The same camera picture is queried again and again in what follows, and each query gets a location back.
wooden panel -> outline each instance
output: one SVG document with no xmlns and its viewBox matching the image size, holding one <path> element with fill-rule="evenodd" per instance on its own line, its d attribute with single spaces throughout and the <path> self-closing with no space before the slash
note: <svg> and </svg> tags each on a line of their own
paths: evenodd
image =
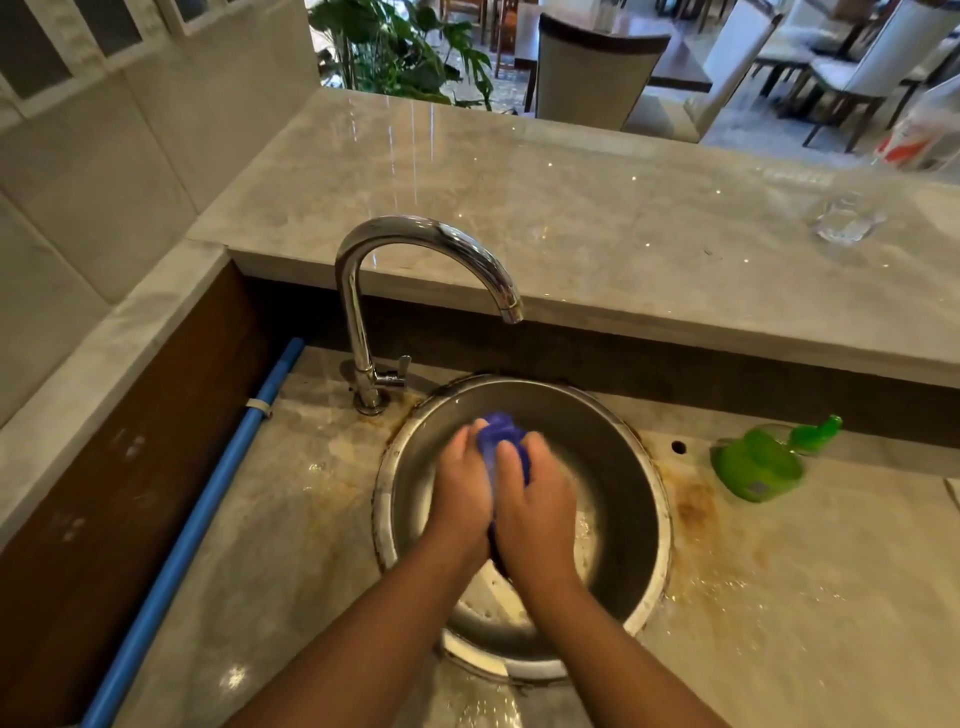
<svg viewBox="0 0 960 728">
<path fill-rule="evenodd" d="M 349 351 L 336 291 L 251 283 L 311 345 Z M 769 420 L 816 424 L 836 413 L 854 432 L 960 448 L 960 389 L 532 321 L 511 327 L 498 316 L 376 296 L 364 297 L 363 311 L 375 356 Z M 311 328 L 322 312 L 323 326 Z"/>
<path fill-rule="evenodd" d="M 0 554 L 0 725 L 80 720 L 276 354 L 229 265 Z"/>
</svg>

white wall tile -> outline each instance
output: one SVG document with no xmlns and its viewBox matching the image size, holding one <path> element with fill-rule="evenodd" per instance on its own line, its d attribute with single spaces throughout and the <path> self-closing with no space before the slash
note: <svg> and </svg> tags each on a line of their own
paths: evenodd
<svg viewBox="0 0 960 728">
<path fill-rule="evenodd" d="M 108 310 L 0 195 L 0 425 Z"/>
<path fill-rule="evenodd" d="M 125 75 L 199 210 L 320 85 L 302 0 L 253 4 Z"/>
<path fill-rule="evenodd" d="M 196 216 L 122 76 L 0 135 L 0 186 L 111 303 Z"/>
</svg>

person's right hand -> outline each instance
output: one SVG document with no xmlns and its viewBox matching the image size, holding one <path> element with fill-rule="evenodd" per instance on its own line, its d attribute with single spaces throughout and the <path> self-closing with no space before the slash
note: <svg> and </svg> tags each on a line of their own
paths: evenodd
<svg viewBox="0 0 960 728">
<path fill-rule="evenodd" d="M 517 593 L 536 619 L 559 588 L 581 587 L 573 562 L 577 499 L 543 436 L 523 440 L 530 455 L 530 485 L 516 448 L 496 448 L 496 545 Z"/>
</svg>

person's left hand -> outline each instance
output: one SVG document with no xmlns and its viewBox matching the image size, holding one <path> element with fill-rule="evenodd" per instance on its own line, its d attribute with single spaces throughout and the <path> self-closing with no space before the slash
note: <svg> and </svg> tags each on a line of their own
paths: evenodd
<svg viewBox="0 0 960 728">
<path fill-rule="evenodd" d="M 493 517 L 493 496 L 487 467 L 476 444 L 485 420 L 461 427 L 440 453 L 433 481 L 433 500 L 424 535 L 434 534 L 461 547 L 476 572 L 490 557 L 487 527 Z"/>
</svg>

green bottle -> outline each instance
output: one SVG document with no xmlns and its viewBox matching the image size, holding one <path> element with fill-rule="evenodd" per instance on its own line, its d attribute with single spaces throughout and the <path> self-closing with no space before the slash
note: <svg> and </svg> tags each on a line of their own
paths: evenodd
<svg viewBox="0 0 960 728">
<path fill-rule="evenodd" d="M 819 452 L 841 426 L 843 420 L 830 415 L 817 426 L 754 427 L 714 453 L 713 469 L 735 496 L 754 503 L 770 500 L 800 484 L 806 470 L 804 456 Z"/>
</svg>

